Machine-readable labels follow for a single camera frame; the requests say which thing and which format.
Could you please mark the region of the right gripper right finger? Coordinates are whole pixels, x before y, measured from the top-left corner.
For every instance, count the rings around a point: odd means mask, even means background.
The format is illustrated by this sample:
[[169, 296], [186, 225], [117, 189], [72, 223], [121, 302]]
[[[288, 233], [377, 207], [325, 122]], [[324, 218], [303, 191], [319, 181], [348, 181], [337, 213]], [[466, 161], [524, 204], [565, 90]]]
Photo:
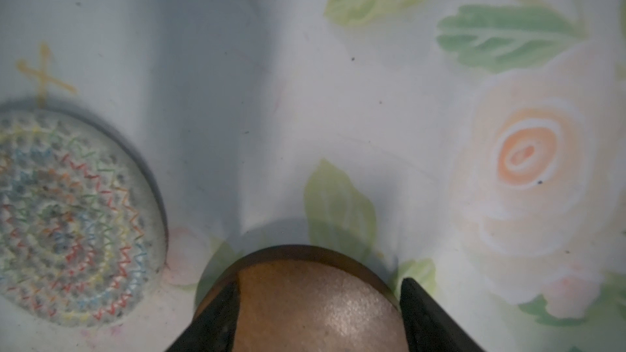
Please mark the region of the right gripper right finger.
[[413, 278], [402, 280], [399, 305], [411, 352], [484, 352]]

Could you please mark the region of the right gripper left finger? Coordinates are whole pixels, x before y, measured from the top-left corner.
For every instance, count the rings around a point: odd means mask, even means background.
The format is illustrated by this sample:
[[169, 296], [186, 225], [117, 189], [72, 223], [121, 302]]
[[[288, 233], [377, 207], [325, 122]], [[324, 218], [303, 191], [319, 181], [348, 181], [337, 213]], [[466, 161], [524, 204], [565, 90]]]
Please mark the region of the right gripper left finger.
[[240, 312], [237, 281], [225, 286], [166, 350], [167, 352], [231, 352]]

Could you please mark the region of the multicolour stitched round coaster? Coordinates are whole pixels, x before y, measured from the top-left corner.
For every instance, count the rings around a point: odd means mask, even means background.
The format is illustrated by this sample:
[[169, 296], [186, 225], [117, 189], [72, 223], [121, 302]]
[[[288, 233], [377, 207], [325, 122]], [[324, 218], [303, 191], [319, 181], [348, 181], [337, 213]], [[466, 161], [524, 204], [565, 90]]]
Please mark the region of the multicolour stitched round coaster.
[[157, 285], [166, 225], [135, 161], [51, 111], [1, 115], [1, 296], [61, 326], [128, 315]]

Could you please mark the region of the brown round coaster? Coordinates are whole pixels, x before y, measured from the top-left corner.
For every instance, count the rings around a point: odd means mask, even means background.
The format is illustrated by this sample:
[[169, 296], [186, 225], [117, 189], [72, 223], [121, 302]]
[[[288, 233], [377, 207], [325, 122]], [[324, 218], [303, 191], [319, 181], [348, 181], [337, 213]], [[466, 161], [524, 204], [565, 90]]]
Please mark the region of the brown round coaster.
[[195, 317], [239, 289], [234, 351], [406, 351], [398, 301], [364, 264], [317, 246], [279, 245], [231, 264]]

